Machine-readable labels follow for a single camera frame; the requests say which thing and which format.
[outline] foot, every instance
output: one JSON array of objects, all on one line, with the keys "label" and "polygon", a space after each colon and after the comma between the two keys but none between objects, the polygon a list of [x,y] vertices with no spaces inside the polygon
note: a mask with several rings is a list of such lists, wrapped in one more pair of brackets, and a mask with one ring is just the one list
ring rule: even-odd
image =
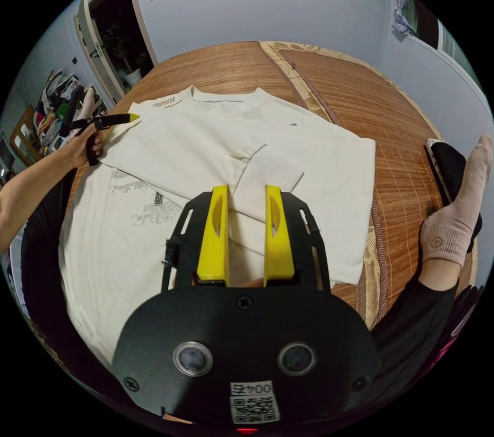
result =
[{"label": "foot", "polygon": [[463,267],[492,167],[492,139],[483,134],[471,152],[458,196],[428,217],[420,231],[423,261],[446,259]]}]

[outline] doorway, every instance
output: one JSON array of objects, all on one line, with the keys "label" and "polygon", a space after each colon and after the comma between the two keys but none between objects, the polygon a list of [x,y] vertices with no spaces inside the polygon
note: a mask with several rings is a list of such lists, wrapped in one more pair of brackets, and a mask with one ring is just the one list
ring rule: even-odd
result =
[{"label": "doorway", "polygon": [[115,104],[157,63],[137,0],[81,0],[75,24],[91,68]]}]

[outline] sleeve cuff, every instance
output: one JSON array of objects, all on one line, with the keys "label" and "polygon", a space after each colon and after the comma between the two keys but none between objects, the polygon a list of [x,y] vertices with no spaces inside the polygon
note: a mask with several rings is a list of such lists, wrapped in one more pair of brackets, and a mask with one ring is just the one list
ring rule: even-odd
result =
[{"label": "sleeve cuff", "polygon": [[304,170],[265,145],[250,159],[231,199],[231,210],[260,221],[266,220],[266,185],[291,192]]}]

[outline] black pants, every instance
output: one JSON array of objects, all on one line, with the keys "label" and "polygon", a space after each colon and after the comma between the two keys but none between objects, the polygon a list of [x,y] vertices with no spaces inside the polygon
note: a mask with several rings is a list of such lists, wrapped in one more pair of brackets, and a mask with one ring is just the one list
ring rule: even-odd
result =
[{"label": "black pants", "polygon": [[[67,314],[58,243],[75,173],[75,170],[68,173],[50,190],[26,226],[21,258],[26,307],[50,347],[76,378],[102,394],[111,394],[117,401],[129,402],[120,384],[81,340]],[[437,343],[455,292],[456,287],[445,292],[431,290],[416,277],[406,285],[390,311],[372,330],[381,357],[381,371],[367,390],[361,407],[393,398],[407,387]]]},{"label": "black pants", "polygon": [[408,282],[390,311],[371,334],[381,357],[381,370],[362,405],[399,395],[434,349],[454,304],[457,285],[444,292]]}]

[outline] camera lens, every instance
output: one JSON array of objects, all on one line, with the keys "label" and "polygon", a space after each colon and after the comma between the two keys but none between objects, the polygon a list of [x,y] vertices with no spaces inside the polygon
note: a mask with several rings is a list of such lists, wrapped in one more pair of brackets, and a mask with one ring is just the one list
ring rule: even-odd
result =
[{"label": "camera lens", "polygon": [[210,371],[213,357],[203,344],[188,341],[175,348],[173,362],[183,374],[197,377]]},{"label": "camera lens", "polygon": [[285,346],[279,353],[278,366],[283,373],[291,376],[305,375],[316,362],[314,350],[305,343],[296,342]]}]

